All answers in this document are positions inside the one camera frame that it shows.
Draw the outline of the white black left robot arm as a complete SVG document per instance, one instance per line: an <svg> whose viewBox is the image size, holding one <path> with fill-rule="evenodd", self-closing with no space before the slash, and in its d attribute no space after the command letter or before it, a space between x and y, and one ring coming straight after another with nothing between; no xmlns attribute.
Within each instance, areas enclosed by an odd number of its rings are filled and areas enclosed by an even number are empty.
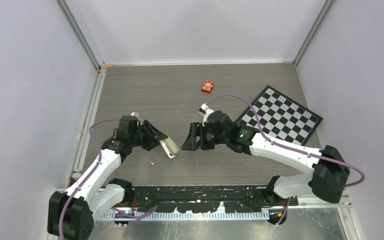
<svg viewBox="0 0 384 240"><path fill-rule="evenodd" d="M179 147L165 133L148 120L140 120L138 113L124 115L118 127L102 145L93 163L80 178L65 191L55 191L48 203L47 232L62 240L87 240L96 221L113 206L128 207L134 199L132 184L114 178L103 184L133 148L151 151L162 146L169 158L174 158Z"/></svg>

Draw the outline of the red toy car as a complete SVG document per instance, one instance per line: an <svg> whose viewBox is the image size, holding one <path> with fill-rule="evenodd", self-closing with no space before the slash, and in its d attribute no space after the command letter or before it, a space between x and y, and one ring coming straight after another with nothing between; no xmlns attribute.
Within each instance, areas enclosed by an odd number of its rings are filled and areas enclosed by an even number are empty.
<svg viewBox="0 0 384 240"><path fill-rule="evenodd" d="M204 92L204 93L207 93L207 94L210 94L212 92L214 88L214 83L212 81L206 81L202 88L201 88L201 91Z"/></svg>

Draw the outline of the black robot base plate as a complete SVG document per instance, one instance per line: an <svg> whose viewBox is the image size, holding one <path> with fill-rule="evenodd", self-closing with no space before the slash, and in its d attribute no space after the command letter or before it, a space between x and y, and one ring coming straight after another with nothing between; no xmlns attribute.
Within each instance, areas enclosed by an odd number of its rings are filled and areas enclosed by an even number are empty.
<svg viewBox="0 0 384 240"><path fill-rule="evenodd" d="M271 185L146 185L134 186L119 178L109 181L126 189L117 208L133 208L145 213L156 207L158 213L257 213L262 209L283 209L287 201L276 196Z"/></svg>

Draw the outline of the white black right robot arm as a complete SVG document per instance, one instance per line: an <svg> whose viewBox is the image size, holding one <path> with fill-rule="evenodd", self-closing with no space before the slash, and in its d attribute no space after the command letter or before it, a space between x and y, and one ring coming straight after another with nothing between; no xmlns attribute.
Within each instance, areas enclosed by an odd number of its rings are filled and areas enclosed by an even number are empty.
<svg viewBox="0 0 384 240"><path fill-rule="evenodd" d="M350 175L349 167L335 147L326 145L319 149L277 139L255 128L238 125L220 110L210 109L203 115L202 122L192 122L181 149L206 151L219 144L235 153L268 158L301 172L289 177L272 177L265 191L265 198L271 205L309 194L337 204Z"/></svg>

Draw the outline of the aluminium slotted rail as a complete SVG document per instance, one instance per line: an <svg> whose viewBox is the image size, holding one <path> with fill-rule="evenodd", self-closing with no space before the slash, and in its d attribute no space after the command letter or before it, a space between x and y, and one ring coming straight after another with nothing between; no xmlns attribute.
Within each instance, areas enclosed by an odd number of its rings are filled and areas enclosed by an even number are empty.
<svg viewBox="0 0 384 240"><path fill-rule="evenodd" d="M125 213L128 217L123 216L121 213L110 210L104 213L98 220L99 221L135 221L145 215L144 212L126 210ZM227 213L224 209L216 210L215 212L202 212L192 213L188 210L185 213L178 211L163 213L154 212L142 219L142 221L232 221L232 220L269 220L270 214L267 209L262 209L258 212L233 212Z"/></svg>

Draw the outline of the cream beige stapler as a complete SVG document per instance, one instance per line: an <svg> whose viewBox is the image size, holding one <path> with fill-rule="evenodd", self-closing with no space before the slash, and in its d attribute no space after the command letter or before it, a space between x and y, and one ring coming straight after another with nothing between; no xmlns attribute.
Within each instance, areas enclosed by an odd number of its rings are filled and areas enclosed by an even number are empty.
<svg viewBox="0 0 384 240"><path fill-rule="evenodd" d="M180 150L170 137L160 140L159 143L170 159L173 159Z"/></svg>

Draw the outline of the black white chessboard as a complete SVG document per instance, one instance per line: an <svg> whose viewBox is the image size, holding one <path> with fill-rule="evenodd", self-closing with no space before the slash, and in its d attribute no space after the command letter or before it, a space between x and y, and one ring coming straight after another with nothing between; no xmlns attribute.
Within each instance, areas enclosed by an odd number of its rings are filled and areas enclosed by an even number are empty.
<svg viewBox="0 0 384 240"><path fill-rule="evenodd" d="M255 129L260 123L267 135L304 146L322 120L318 114L268 85L235 122Z"/></svg>

